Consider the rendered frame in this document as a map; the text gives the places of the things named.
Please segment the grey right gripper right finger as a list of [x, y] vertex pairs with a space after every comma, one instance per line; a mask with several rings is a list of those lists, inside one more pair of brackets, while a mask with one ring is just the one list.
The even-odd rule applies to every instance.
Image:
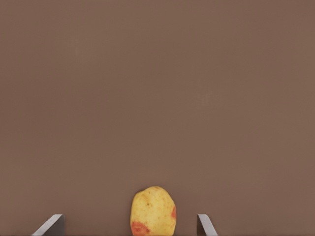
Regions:
[[207, 214], [197, 214], [196, 233], [198, 236], [218, 236]]

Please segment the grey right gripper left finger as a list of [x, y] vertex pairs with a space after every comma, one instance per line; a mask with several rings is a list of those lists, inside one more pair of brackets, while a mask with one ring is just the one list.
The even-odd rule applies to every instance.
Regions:
[[42, 224], [32, 236], [64, 236], [65, 235], [65, 215], [54, 214], [44, 224]]

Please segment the yellow potato with red patches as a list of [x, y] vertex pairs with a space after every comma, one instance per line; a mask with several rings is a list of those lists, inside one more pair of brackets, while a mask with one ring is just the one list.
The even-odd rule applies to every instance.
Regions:
[[176, 205], [159, 186], [135, 194], [130, 212], [133, 236], [173, 236], [177, 222]]

